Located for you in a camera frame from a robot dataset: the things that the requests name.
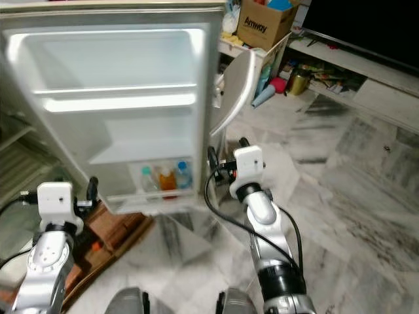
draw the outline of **bottle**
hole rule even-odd
[[[153,179],[151,169],[148,166],[141,169],[141,186],[143,187],[144,192],[156,192],[160,190],[157,182]]]
[[[177,163],[176,169],[177,188],[190,188],[192,186],[192,174],[188,164],[183,160]]]
[[[162,191],[176,190],[176,179],[173,169],[162,167],[160,175],[158,176],[158,181]],[[176,198],[176,196],[164,196],[163,198],[165,200],[170,200]]]

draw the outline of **refrigerator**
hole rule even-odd
[[[116,214],[200,203],[223,1],[57,1],[0,12],[1,93],[82,186],[97,177],[98,197]],[[181,160],[188,188],[144,191],[143,167]]]

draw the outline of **black television screen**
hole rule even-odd
[[[415,3],[312,0],[302,27],[419,73]]]

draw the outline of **tv stand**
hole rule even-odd
[[[319,84],[311,84],[309,89],[419,133],[418,77],[342,49],[330,49],[320,41],[308,45],[311,40],[308,37],[290,39],[288,47],[364,75],[367,80],[350,97],[335,94]]]

